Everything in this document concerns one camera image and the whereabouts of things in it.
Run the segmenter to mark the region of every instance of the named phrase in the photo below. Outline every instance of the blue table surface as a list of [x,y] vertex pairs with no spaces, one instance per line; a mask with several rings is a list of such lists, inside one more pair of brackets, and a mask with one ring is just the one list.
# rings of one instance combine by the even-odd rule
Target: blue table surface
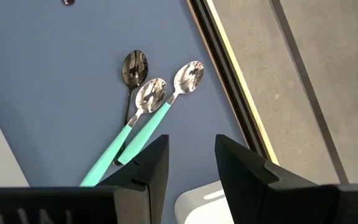
[[182,65],[205,65],[198,89],[177,99],[149,141],[170,135],[163,222],[173,223],[180,194],[219,179],[215,135],[244,144],[185,0],[0,1],[0,127],[31,186],[77,186],[120,131],[121,65],[135,49],[167,95]]

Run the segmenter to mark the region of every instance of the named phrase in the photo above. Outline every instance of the gray floor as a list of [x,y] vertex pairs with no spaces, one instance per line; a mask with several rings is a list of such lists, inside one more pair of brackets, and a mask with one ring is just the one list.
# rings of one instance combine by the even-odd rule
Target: gray floor
[[[214,0],[280,165],[337,183],[268,0]],[[358,0],[282,0],[335,146],[358,183]]]

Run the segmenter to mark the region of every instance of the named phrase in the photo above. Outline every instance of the spoon handle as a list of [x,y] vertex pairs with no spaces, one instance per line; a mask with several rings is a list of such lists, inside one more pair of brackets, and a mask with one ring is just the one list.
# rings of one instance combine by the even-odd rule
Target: spoon handle
[[171,104],[164,103],[161,108],[152,116],[152,118],[147,122],[147,124],[137,133],[133,140],[126,147],[125,151],[118,158],[118,161],[121,164],[127,164],[133,157],[135,157],[143,146],[149,140],[154,130],[160,124],[162,118],[168,112]]
[[114,141],[109,145],[98,161],[96,161],[93,165],[92,169],[85,176],[84,180],[80,184],[80,187],[94,187],[99,183],[131,130],[132,128],[129,125],[126,125],[121,130]]

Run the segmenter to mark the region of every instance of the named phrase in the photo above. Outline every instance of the spoon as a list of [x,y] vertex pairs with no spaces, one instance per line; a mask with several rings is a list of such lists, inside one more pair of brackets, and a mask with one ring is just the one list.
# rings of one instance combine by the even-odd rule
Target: spoon
[[198,61],[188,63],[177,72],[173,82],[173,85],[175,86],[175,92],[129,143],[129,145],[126,147],[126,150],[118,158],[120,163],[127,164],[140,152],[140,150],[142,150],[143,146],[146,144],[147,140],[149,140],[158,124],[160,124],[162,118],[168,112],[169,108],[176,100],[178,95],[187,94],[194,91],[200,84],[203,74],[204,66],[201,62]]
[[[132,99],[132,94],[134,90],[139,87],[146,79],[147,72],[149,71],[148,68],[149,67],[147,65],[146,56],[140,50],[134,50],[129,53],[128,56],[125,58],[124,63],[122,63],[122,79],[124,80],[124,83],[128,86],[128,98],[124,113],[124,121],[122,122],[122,128],[124,128],[128,122],[128,111]],[[119,165],[117,159],[118,156],[120,156],[125,149],[125,145],[126,144],[124,142],[120,150],[118,151],[116,158],[112,162],[113,165]]]
[[96,161],[80,186],[94,187],[99,183],[139,117],[144,113],[152,113],[158,109],[165,98],[166,92],[167,84],[161,78],[153,78],[140,88],[136,94],[136,114],[128,121],[115,140]]

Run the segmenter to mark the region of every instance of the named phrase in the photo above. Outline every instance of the black spoon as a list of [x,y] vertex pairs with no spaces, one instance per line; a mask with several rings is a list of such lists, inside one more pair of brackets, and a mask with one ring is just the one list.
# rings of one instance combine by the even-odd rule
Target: black spoon
[[[128,86],[128,99],[127,105],[125,108],[125,117],[124,122],[122,123],[122,127],[124,127],[128,122],[128,111],[129,105],[131,104],[132,94],[134,90],[141,86],[143,82],[146,80],[147,72],[149,71],[149,66],[147,64],[146,56],[140,50],[134,50],[125,58],[124,63],[122,64],[121,73],[122,79],[124,83]],[[121,146],[120,150],[117,153],[117,156],[113,160],[113,165],[119,166],[121,165],[118,162],[118,157],[125,149],[125,142]]]

